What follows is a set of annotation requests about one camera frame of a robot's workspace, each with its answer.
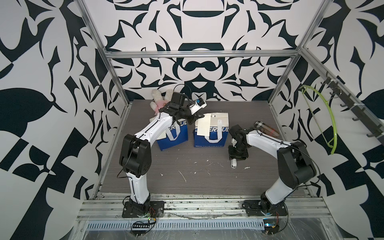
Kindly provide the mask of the white paper receipt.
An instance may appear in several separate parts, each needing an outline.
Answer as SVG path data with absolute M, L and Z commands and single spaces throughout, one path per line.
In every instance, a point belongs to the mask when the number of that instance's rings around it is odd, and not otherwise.
M 205 114 L 203 118 L 197 120 L 197 135 L 209 137 L 211 127 L 211 114 Z
M 162 139 L 165 139 L 167 137 L 167 132 L 166 131 L 163 131 L 159 137 L 157 138 L 157 140 L 162 140 Z

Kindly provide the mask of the blue white paper bag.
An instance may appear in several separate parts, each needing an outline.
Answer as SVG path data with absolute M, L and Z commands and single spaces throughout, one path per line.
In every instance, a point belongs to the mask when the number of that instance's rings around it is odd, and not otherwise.
M 229 114 L 228 113 L 208 113 L 211 114 L 210 136 L 197 135 L 197 121 L 194 130 L 194 147 L 223 147 L 229 134 Z
M 187 120 L 181 119 L 178 123 L 174 123 L 165 130 L 167 137 L 162 140 L 157 140 L 161 151 L 175 147 L 188 141 L 188 123 Z

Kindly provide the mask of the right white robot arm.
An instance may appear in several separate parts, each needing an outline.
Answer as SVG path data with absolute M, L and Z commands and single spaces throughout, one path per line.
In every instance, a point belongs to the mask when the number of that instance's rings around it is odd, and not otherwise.
M 258 210 L 269 213 L 277 208 L 301 184 L 317 175 L 314 161 L 306 146 L 301 142 L 289 143 L 263 133 L 255 127 L 243 129 L 235 125 L 229 129 L 232 145 L 228 147 L 230 160 L 246 160 L 248 149 L 258 148 L 278 162 L 279 177 L 276 182 L 261 195 Z

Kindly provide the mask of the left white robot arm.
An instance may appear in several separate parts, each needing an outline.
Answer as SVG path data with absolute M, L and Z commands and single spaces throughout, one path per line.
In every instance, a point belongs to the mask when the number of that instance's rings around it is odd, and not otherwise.
M 152 164 L 152 145 L 163 132 L 179 120 L 186 120 L 191 125 L 204 117 L 199 111 L 205 108 L 207 103 L 199 98 L 185 105 L 187 97 L 182 93 L 173 93 L 169 102 L 155 111 L 154 119 L 145 128 L 134 135 L 128 134 L 123 139 L 119 164 L 129 179 L 130 203 L 144 211 L 150 208 L 147 172 Z

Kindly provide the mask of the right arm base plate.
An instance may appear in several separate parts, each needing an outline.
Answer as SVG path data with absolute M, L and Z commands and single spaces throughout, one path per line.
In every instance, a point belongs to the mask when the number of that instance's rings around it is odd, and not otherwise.
M 246 211 L 249 217 L 277 217 L 288 215 L 285 201 L 273 205 L 267 199 L 245 200 L 242 203 L 242 208 Z

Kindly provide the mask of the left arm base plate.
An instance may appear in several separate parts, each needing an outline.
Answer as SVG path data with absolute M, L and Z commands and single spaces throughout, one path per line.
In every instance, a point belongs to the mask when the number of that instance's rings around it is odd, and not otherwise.
M 132 200 L 124 203 L 122 218 L 157 218 L 164 214 L 164 201 L 146 201 L 138 204 Z

